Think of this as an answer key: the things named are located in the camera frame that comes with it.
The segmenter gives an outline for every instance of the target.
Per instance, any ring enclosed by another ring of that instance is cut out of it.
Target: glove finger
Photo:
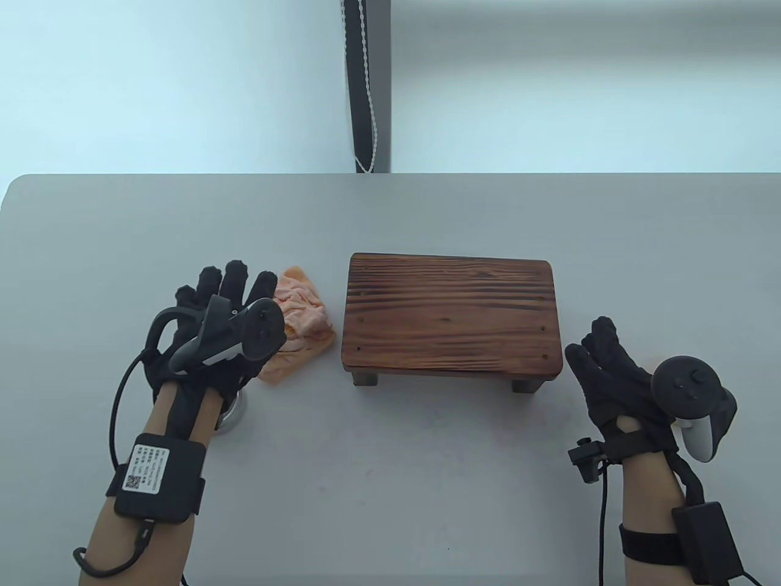
[[[274,291],[276,290],[276,275],[270,270],[264,270],[255,279],[255,284],[252,285],[252,289],[247,296],[247,305],[258,301],[263,298],[274,298]]]
[[[590,393],[594,385],[604,376],[599,366],[592,360],[586,349],[578,344],[570,344],[564,348],[564,356],[583,391]]]
[[[174,297],[177,300],[177,307],[192,308],[195,305],[195,290],[190,285],[179,287]]]
[[[177,289],[177,294],[175,295],[177,298],[177,307],[187,307],[189,309],[193,309],[195,305],[195,290],[190,285],[184,285],[183,287],[179,287]],[[177,326],[181,328],[184,326],[189,320],[186,320],[184,318],[178,318],[177,319]]]
[[[592,360],[595,361],[598,366],[600,366],[597,356],[597,345],[594,343],[594,335],[586,334],[586,337],[580,341],[580,345],[582,345],[586,351],[591,354]]]
[[[629,357],[619,342],[619,335],[609,317],[602,316],[591,324],[598,362],[608,371],[646,382],[650,374]]]
[[[225,266],[225,278],[219,287],[220,297],[230,300],[234,309],[241,307],[244,298],[244,286],[247,284],[247,265],[240,260],[231,260]]]
[[[198,277],[198,286],[195,288],[195,303],[198,307],[206,307],[212,295],[219,292],[219,282],[223,274],[216,266],[207,266]]]

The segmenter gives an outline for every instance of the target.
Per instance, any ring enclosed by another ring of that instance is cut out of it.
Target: orange cloth
[[[321,354],[337,336],[315,285],[300,266],[284,272],[276,285],[274,301],[285,316],[287,342],[258,375],[261,381],[271,384]]]

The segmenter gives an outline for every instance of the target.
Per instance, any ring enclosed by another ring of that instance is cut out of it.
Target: cable
[[[141,554],[144,553],[144,550],[147,548],[147,545],[149,545],[149,542],[152,539],[152,532],[154,530],[155,521],[151,519],[144,519],[144,521],[141,523],[141,526],[138,528],[138,533],[136,533],[133,555],[125,563],[112,568],[111,570],[98,570],[97,568],[93,567],[86,559],[84,559],[84,554],[87,553],[87,548],[74,549],[73,559],[76,560],[76,563],[79,564],[79,568],[81,568],[85,574],[92,576],[93,578],[110,578],[111,576],[116,576],[118,573],[122,573],[130,568],[141,558]]]
[[[344,30],[344,58],[347,59],[347,18],[344,13],[344,0],[341,0],[342,29]],[[357,155],[355,162],[363,173],[374,172],[374,161],[377,157],[377,120],[374,116],[374,101],[372,100],[372,90],[369,86],[369,49],[366,44],[366,17],[363,13],[363,0],[358,0],[358,15],[361,19],[361,48],[363,50],[363,79],[366,85],[366,99],[369,100],[369,115],[372,119],[372,160],[369,168],[366,169]]]
[[[749,574],[748,572],[743,572],[743,575],[752,583],[756,584],[756,586],[762,586],[762,584],[759,583],[759,580],[757,580],[754,576]]]
[[[116,389],[114,395],[114,404],[111,405],[111,419],[109,419],[109,456],[111,456],[111,465],[114,466],[114,471],[119,467],[119,460],[116,458],[116,414],[119,411],[119,401],[122,399],[122,393],[125,391],[125,385],[130,379],[130,375],[135,370],[138,363],[144,357],[146,350],[133,359],[130,366],[125,370],[125,374],[122,376],[122,380],[119,382],[119,387]]]
[[[599,586],[604,586],[604,518],[608,513],[608,466],[607,462],[602,464],[600,473],[602,475],[602,505],[599,510]]]

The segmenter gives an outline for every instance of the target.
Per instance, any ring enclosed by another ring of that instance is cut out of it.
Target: wooden stool
[[[504,378],[534,393],[563,366],[551,265],[354,254],[341,355],[356,386],[428,374]]]

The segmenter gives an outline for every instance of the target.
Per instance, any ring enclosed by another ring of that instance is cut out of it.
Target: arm
[[[625,432],[640,429],[637,420],[621,416],[618,427]],[[660,452],[638,454],[623,461],[624,527],[640,533],[676,533],[670,511],[683,506],[678,480]],[[693,586],[689,570],[682,566],[655,566],[625,560],[627,586]]]
[[[168,412],[176,390],[175,383],[169,382],[162,386],[144,432],[165,433]],[[222,397],[211,388],[207,390],[190,441],[199,441],[208,448],[222,405]],[[125,562],[133,553],[134,539],[140,526],[140,521],[114,513],[114,500],[113,497],[106,499],[87,547],[85,557],[97,568],[110,568]],[[79,585],[175,586],[179,583],[190,551],[194,522],[194,515],[190,515],[181,525],[158,523],[144,555],[129,570],[110,578],[93,578],[82,572]]]

